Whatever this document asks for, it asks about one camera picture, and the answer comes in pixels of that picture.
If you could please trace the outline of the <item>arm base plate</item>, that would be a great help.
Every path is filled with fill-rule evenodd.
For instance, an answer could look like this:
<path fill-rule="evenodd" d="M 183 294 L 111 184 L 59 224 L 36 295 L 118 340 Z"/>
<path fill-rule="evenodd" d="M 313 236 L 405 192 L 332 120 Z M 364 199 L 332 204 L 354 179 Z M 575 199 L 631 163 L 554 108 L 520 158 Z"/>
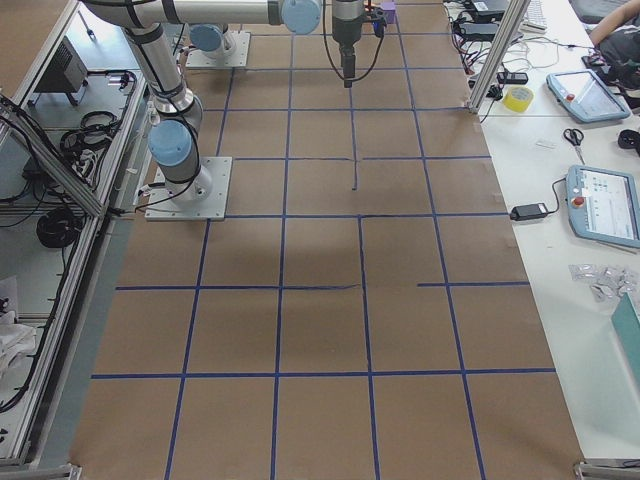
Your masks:
<path fill-rule="evenodd" d="M 160 168 L 155 182 L 164 183 L 150 193 L 151 206 L 145 209 L 148 221 L 196 221 L 225 218 L 232 171 L 231 157 L 201 157 L 201 169 L 191 186 L 167 183 Z"/>
<path fill-rule="evenodd" d="M 217 25 L 195 25 L 186 67 L 198 70 L 244 68 L 251 35 L 247 31 L 221 30 Z"/>

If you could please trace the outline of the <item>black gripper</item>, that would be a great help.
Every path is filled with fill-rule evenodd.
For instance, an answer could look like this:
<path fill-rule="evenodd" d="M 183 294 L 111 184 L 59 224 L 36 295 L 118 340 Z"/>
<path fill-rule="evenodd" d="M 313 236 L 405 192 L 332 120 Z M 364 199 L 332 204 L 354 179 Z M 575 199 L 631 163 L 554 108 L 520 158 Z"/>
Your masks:
<path fill-rule="evenodd" d="M 383 38 L 388 26 L 387 17 L 384 10 L 370 2 L 365 2 L 362 17 L 363 25 L 370 25 L 376 38 Z M 343 86 L 351 88 L 356 80 L 356 55 L 353 45 L 341 44 L 339 46 L 341 56 L 341 68 Z"/>

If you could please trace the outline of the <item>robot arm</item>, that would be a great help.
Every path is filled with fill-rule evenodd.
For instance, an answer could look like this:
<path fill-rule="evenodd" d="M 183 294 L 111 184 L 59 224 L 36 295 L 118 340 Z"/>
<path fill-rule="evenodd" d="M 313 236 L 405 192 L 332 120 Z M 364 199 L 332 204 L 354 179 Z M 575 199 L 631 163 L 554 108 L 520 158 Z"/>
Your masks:
<path fill-rule="evenodd" d="M 340 61 L 332 67 L 345 87 L 361 79 L 355 45 L 363 25 L 371 25 L 378 39 L 384 37 L 387 25 L 382 9 L 363 1 L 88 1 L 85 5 L 125 34 L 159 115 L 149 149 L 169 195 L 184 198 L 208 194 L 211 176 L 203 170 L 197 147 L 202 106 L 178 70 L 164 25 L 188 27 L 195 49 L 218 62 L 236 54 L 246 36 L 230 31 L 232 23 L 284 25 L 298 35 L 321 28 L 324 39 L 338 44 Z"/>

